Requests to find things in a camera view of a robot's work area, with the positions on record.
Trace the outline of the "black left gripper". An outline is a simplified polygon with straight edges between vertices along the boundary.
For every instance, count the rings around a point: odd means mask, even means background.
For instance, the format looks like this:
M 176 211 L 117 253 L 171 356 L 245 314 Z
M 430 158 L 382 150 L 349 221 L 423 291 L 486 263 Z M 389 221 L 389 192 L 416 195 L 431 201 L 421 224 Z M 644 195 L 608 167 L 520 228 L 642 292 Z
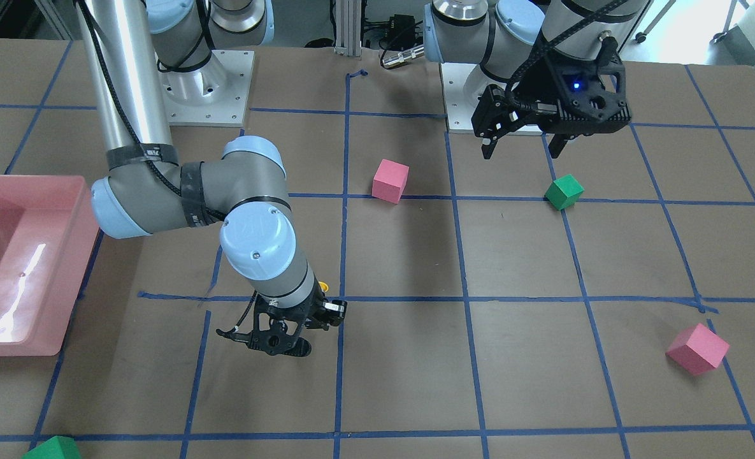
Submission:
M 616 133 L 630 124 L 626 70 L 617 47 L 617 40 L 604 39 L 598 55 L 579 60 L 538 39 L 516 84 L 510 89 L 491 84 L 478 99 L 471 126 L 482 139 L 483 159 L 491 159 L 500 137 L 526 125 L 552 134 L 549 154 L 558 159 L 578 136 Z

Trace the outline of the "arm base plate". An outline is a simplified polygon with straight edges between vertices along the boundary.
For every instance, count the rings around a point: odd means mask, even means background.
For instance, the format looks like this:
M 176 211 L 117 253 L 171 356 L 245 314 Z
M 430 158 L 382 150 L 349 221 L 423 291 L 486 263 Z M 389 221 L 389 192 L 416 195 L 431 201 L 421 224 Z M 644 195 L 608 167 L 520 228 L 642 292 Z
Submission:
M 160 72 L 169 124 L 242 128 L 254 63 L 252 50 L 214 50 L 208 64 L 197 70 Z
M 471 116 L 482 91 L 496 81 L 488 78 L 478 64 L 442 63 L 442 96 L 451 134 L 473 134 Z

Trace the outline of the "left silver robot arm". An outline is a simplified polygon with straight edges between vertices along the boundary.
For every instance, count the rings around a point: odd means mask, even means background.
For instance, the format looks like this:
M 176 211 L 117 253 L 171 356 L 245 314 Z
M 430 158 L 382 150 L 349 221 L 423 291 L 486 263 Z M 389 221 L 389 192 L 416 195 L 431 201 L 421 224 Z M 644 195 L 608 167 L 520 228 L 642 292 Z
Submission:
M 476 64 L 487 84 L 471 114 L 490 159 L 523 127 L 552 135 L 557 159 L 580 136 L 633 119 L 619 47 L 645 1 L 433 1 L 423 20 L 429 61 Z

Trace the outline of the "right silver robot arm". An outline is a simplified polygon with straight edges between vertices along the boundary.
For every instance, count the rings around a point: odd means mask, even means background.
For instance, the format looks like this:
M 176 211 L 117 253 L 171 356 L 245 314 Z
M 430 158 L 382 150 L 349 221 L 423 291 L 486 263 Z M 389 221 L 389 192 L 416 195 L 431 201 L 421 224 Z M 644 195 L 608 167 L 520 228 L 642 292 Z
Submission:
M 304 357 L 305 329 L 345 317 L 298 243 L 287 174 L 260 136 L 227 143 L 217 161 L 181 163 L 166 101 L 206 108 L 234 101 L 214 33 L 266 43 L 266 1 L 76 1 L 103 123 L 108 174 L 91 188 L 100 228 L 116 239 L 220 224 L 220 247 L 254 291 L 253 328 L 219 335 L 253 351 Z

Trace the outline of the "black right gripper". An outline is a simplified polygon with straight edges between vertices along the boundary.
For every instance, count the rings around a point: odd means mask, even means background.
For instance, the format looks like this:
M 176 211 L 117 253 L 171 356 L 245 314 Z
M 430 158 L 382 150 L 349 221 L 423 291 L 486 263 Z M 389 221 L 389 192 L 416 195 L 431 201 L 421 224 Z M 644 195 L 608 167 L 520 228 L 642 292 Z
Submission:
M 315 283 L 307 299 L 296 306 L 280 308 L 275 300 L 264 299 L 254 291 L 249 307 L 253 308 L 253 328 L 240 334 L 240 342 L 253 351 L 268 355 L 307 357 L 311 343 L 302 337 L 305 330 L 328 331 L 345 319 L 347 302 L 327 300 Z

